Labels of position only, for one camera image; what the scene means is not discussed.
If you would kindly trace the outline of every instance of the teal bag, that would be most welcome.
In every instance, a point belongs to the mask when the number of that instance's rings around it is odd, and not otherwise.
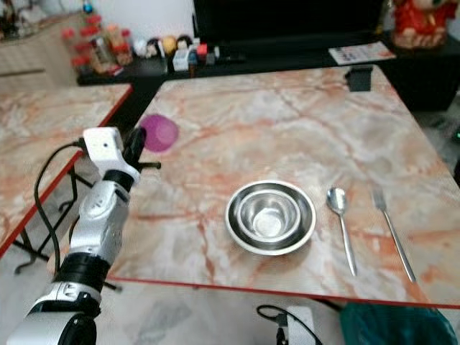
[[[340,323],[347,345],[458,345],[451,324],[436,309],[350,303]]]

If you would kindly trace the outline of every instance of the stainless steel bowl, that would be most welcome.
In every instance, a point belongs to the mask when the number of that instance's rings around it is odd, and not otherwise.
[[[278,241],[261,241],[260,239],[254,239],[253,236],[249,236],[248,233],[240,227],[238,214],[246,208],[244,205],[240,207],[242,201],[244,201],[246,197],[255,193],[256,196],[258,196],[259,194],[257,194],[257,192],[271,190],[284,193],[294,200],[294,203],[300,211],[300,222],[297,228],[284,239]],[[249,207],[247,212],[248,213],[243,212],[240,214],[241,221],[243,221],[243,219],[252,218],[251,216],[244,216],[244,214],[252,214]],[[265,180],[245,185],[233,194],[226,208],[225,222],[231,237],[246,250],[262,255],[282,255],[299,249],[310,239],[316,224],[316,212],[311,199],[298,187],[281,181]]]
[[[236,211],[239,228],[259,242],[280,242],[300,224],[300,209],[288,194],[275,189],[258,190],[244,197]]]

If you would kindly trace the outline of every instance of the metal spoon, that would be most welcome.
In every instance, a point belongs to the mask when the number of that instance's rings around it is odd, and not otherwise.
[[[345,191],[340,188],[331,188],[330,190],[328,190],[327,204],[332,211],[339,215],[340,225],[342,227],[342,233],[344,235],[346,258],[348,260],[348,265],[350,266],[351,273],[353,274],[353,276],[356,276],[357,265],[354,262],[354,254],[353,249],[351,248],[350,236],[348,235],[348,231],[346,230],[344,222],[344,214],[348,206]]]

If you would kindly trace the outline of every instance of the fork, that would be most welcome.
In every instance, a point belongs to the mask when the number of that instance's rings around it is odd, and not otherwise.
[[[408,274],[409,280],[411,282],[415,282],[416,279],[415,279],[414,272],[412,271],[412,267],[409,264],[408,258],[405,256],[403,246],[400,242],[400,239],[397,237],[395,227],[393,226],[390,216],[388,215],[387,204],[385,203],[385,197],[383,196],[383,190],[380,187],[375,187],[372,189],[372,200],[374,201],[375,207],[381,210],[381,212],[385,216],[385,219],[387,220],[387,224],[388,224],[388,227],[390,228],[391,235],[393,236],[393,239],[395,240],[397,252],[400,255],[402,264],[404,265],[405,272]]]

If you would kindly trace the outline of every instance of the tiled floor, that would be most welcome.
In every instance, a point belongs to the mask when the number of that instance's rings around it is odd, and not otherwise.
[[[446,113],[416,114],[429,140],[453,171],[460,157],[460,146],[447,138],[460,124],[460,107],[454,102]],[[87,165],[77,169],[91,179]],[[57,205],[68,197],[68,181],[63,181],[46,204],[47,212],[58,215]],[[87,189],[79,185],[80,200]],[[72,216],[61,227],[62,236]],[[35,217],[27,227],[37,243],[46,231]],[[27,255],[11,247],[0,260],[0,344],[27,313],[33,300],[50,281],[44,262],[36,262],[21,275],[14,268],[27,261]],[[320,303],[305,298],[291,298],[255,293],[236,293],[189,287],[122,283],[121,293],[103,290],[102,315],[96,319],[98,344],[275,344],[276,325],[255,313],[260,304],[306,305],[313,311],[314,327],[325,344],[342,344],[338,314]],[[460,335],[460,312],[443,310]]]

